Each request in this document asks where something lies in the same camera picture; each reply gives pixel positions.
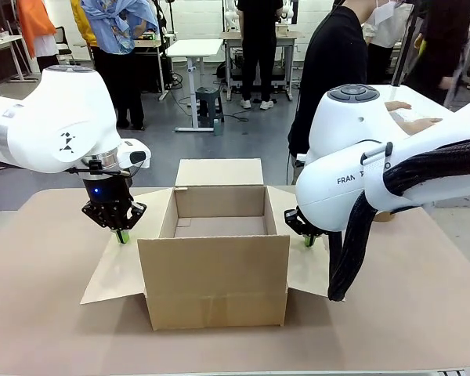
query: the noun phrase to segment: cable bundle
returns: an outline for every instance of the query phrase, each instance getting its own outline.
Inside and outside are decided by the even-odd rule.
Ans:
[[[386,188],[396,196],[417,184],[449,176],[470,175],[470,140],[415,155],[383,175]],[[345,242],[330,242],[331,260],[328,297],[339,302],[355,280],[366,254],[369,231],[377,210],[361,193],[350,212]]]

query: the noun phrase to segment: stool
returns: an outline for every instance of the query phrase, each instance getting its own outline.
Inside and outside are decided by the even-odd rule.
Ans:
[[[225,122],[225,115],[222,112],[221,93],[219,89],[214,88],[198,88],[196,91],[197,99],[201,102],[198,111],[198,119],[200,121],[207,119],[209,127],[214,129],[214,136],[222,135],[221,123]]]

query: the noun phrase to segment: hand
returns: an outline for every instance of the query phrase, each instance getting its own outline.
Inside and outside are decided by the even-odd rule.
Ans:
[[[452,77],[442,77],[442,81],[439,84],[439,89],[449,90],[453,87],[453,78]]]
[[[414,41],[414,47],[416,49],[420,49],[422,42],[423,42],[423,34],[420,33],[418,37],[416,38],[416,40]]]
[[[389,112],[398,110],[399,108],[403,108],[405,110],[410,110],[411,108],[413,108],[409,103],[400,102],[399,100],[394,100],[392,102],[385,102],[385,106]]]
[[[412,135],[415,135],[418,132],[424,131],[425,129],[432,127],[433,125],[435,125],[439,121],[442,121],[442,119],[438,119],[438,118],[434,118],[434,117],[425,118],[425,119],[418,119],[418,120],[415,120],[415,121],[410,121],[410,122],[404,123],[402,129],[407,134],[412,136]]]

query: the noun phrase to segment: orange jacket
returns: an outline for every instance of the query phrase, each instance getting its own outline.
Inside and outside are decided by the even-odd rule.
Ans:
[[[50,22],[42,0],[17,0],[17,12],[26,47],[33,59],[34,39],[42,35],[54,35],[56,28]]]

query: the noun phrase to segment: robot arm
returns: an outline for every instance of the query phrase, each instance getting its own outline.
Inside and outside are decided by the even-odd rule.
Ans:
[[[411,137],[383,106],[376,91],[362,85],[324,96],[310,133],[308,163],[296,185],[298,207],[285,213],[298,233],[333,238],[331,300],[342,300],[359,272],[378,211],[470,195],[470,104]],[[327,119],[334,119],[334,126]],[[320,130],[327,145],[317,138]]]
[[[225,21],[228,25],[228,31],[236,31],[239,16],[235,0],[226,0]]]
[[[292,17],[294,17],[295,12],[292,8],[292,0],[286,0],[284,2],[284,7],[282,8],[282,19],[290,22],[292,20]]]
[[[82,211],[126,242],[146,210],[129,193],[128,169],[148,168],[151,152],[122,139],[103,79],[84,67],[44,70],[25,99],[0,97],[0,164],[44,173],[77,173],[89,202]]]

